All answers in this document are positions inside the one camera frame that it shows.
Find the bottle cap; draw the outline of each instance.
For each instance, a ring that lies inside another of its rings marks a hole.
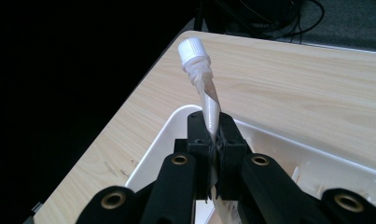
[[[210,61],[210,57],[205,52],[204,46],[202,42],[197,37],[189,37],[182,41],[178,46],[179,56],[181,57],[182,61],[182,68],[185,71],[185,63],[187,63],[190,59],[202,56],[206,57],[207,60]]]

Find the wooden table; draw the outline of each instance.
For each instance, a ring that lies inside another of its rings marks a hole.
[[[201,105],[177,51],[190,36],[212,60],[223,112],[376,169],[376,53],[188,31],[46,200],[36,224],[75,223],[99,190],[124,186],[176,109]]]

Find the white tray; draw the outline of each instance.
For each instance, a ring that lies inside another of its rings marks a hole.
[[[128,179],[126,187],[138,191],[154,181],[165,157],[174,152],[175,138],[187,138],[188,115],[202,110],[185,105],[169,117],[144,158]],[[352,190],[376,205],[376,171],[360,164],[286,139],[235,119],[243,138],[254,152],[273,157],[306,193],[320,199],[326,189]],[[197,201],[195,223],[216,223],[211,201]]]

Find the dark floor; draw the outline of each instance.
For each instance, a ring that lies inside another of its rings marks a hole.
[[[355,1],[321,0],[327,14],[303,42],[376,51],[376,0]],[[0,1],[0,223],[22,223],[48,198],[178,32],[192,29],[197,3]],[[315,21],[310,10],[303,26]]]

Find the black background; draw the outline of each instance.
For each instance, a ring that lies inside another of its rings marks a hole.
[[[0,1],[0,223],[44,203],[196,1]]]

